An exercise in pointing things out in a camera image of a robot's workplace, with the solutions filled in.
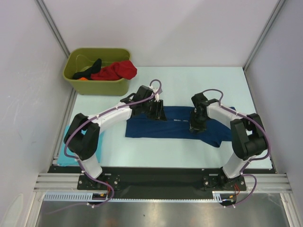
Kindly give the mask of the navy blue t shirt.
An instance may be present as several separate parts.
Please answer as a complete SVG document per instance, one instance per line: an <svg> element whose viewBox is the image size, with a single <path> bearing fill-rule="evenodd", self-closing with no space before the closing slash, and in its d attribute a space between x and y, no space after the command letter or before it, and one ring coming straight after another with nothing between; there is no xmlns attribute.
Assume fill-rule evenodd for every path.
<svg viewBox="0 0 303 227"><path fill-rule="evenodd" d="M204 132L190 132L190 114L194 110L190 106L165 106L166 121L151 120L141 114L126 121L125 136L128 138L153 139L189 139L200 140L215 148L223 141L231 142L231 130L210 119L206 121Z"/></svg>

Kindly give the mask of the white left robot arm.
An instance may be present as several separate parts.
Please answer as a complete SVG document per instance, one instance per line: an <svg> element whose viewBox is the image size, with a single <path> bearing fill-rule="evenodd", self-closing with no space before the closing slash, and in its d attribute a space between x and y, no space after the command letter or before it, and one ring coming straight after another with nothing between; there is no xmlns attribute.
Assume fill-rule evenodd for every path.
<svg viewBox="0 0 303 227"><path fill-rule="evenodd" d="M163 100L159 98L161 92L161 85L158 88L141 85L137 92L103 112L89 116L79 113L74 116L63 139L63 153L79 164L82 173L88 177L89 185L94 189L109 186L96 156L99 135L114 124L141 114L152 120L166 121Z"/></svg>

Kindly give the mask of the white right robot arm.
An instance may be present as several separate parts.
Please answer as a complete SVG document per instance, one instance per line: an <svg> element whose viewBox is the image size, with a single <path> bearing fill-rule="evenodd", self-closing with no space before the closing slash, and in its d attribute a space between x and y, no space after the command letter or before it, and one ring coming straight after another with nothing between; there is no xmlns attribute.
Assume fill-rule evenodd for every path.
<svg viewBox="0 0 303 227"><path fill-rule="evenodd" d="M205 132L209 120L216 120L231 131L233 154L217 176L204 177L204 189L235 189L250 162L259 160L263 151L270 150L261 118L256 113L244 115L226 107L220 99L207 99L202 92L192 96L191 100L194 105L189 122L191 133Z"/></svg>

